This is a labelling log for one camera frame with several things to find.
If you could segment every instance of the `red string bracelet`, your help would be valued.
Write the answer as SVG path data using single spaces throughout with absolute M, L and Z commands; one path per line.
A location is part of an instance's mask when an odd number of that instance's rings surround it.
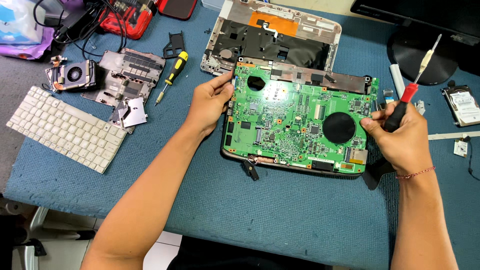
M 431 170 L 435 170 L 435 166 L 433 166 L 433 167 L 431 167 L 431 168 L 428 168 L 428 169 L 426 169 L 426 170 L 423 170 L 423 171 L 421 171 L 421 172 L 417 172 L 417 173 L 406 174 L 406 175 L 397 175 L 397 176 L 395 176 L 395 178 L 397 178 L 397 179 L 408 179 L 408 178 L 411 178 L 411 177 L 413 177 L 413 176 L 415 176 L 415 175 L 419 175 L 419 174 L 421 174 L 421 173 L 428 172 L 428 171 L 431 171 Z

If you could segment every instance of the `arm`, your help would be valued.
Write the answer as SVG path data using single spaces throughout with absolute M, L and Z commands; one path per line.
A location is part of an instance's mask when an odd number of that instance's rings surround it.
M 82 270 L 142 269 L 146 253 L 167 223 L 195 151 L 215 129 L 232 96 L 230 78 L 228 73 L 195 89 L 185 123 L 107 215 Z
M 427 121 L 408 105 L 400 128 L 382 129 L 398 102 L 361 120 L 375 138 L 398 175 L 417 173 L 433 166 L 428 146 Z M 445 223 L 444 208 L 435 171 L 399 179 L 398 229 L 392 259 L 395 269 L 458 269 Z

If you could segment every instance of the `small circuit board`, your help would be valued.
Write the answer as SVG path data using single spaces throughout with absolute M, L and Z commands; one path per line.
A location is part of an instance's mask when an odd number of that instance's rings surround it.
M 378 80 L 355 77 L 364 81 L 357 84 L 364 87 L 361 91 L 365 93 L 360 94 L 358 89 L 329 87 L 353 80 L 349 75 L 294 73 L 298 80 L 308 78 L 300 84 L 293 82 L 295 79 L 272 79 L 282 74 L 275 68 L 272 62 L 237 62 L 223 152 L 247 158 L 252 164 L 271 163 L 338 175 L 363 173 L 367 134 L 360 120 L 370 117 Z

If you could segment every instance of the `blue work mat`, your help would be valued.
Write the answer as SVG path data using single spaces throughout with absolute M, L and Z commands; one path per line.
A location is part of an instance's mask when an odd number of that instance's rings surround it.
M 218 12 L 202 7 L 200 1 L 197 5 L 190 20 L 157 15 L 140 40 L 128 40 L 128 48 L 162 55 L 168 33 L 183 31 L 190 58 L 175 85 L 156 107 L 155 98 L 163 84 L 153 90 L 146 105 L 148 122 L 126 136 L 106 173 L 101 175 L 27 138 L 13 166 L 5 197 L 50 209 L 105 217 L 180 127 L 193 89 L 213 78 L 200 70 L 200 61 L 210 37 L 206 30 L 213 28 Z M 380 79 L 381 90 L 394 89 L 386 54 L 387 40 L 396 31 L 394 25 L 304 11 L 342 25 L 334 72 L 368 74 Z M 106 34 L 92 38 L 87 48 L 101 54 L 105 49 L 116 50 L 119 43 L 119 36 Z M 80 51 L 72 45 L 64 56 L 69 63 L 82 61 Z M 165 69 L 170 70 L 172 63 L 173 60 L 167 60 Z M 480 77 L 458 70 L 452 79 L 458 85 L 469 85 L 480 99 Z M 421 86 L 414 97 L 414 101 L 425 101 L 424 116 L 430 134 L 479 130 L 478 125 L 457 128 L 452 124 L 439 90 L 442 87 L 446 84 Z M 111 107 L 81 98 L 80 94 L 54 96 L 103 120 L 112 111 Z M 393 176 L 384 177 L 379 187 L 370 191 L 361 177 L 346 180 L 257 167 L 260 180 L 254 182 L 240 162 L 220 154 L 222 122 L 223 116 L 215 131 L 198 148 L 166 231 L 330 265 L 388 268 L 397 224 L 398 185 Z M 480 139 L 473 138 L 472 143 L 472 168 L 480 175 Z M 430 150 L 459 266 L 478 269 L 480 182 L 468 174 L 468 159 L 453 154 L 453 145 L 452 139 L 431 141 Z

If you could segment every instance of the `monitor stand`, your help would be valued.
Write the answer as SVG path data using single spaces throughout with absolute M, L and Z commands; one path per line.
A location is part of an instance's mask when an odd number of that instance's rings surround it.
M 441 32 L 433 27 L 411 24 L 402 27 L 388 40 L 388 58 L 392 64 L 398 64 L 404 78 L 414 81 L 418 75 L 420 63 L 430 50 Z M 449 34 L 443 34 L 429 65 L 421 75 L 419 85 L 432 86 L 445 82 L 458 67 L 457 42 Z

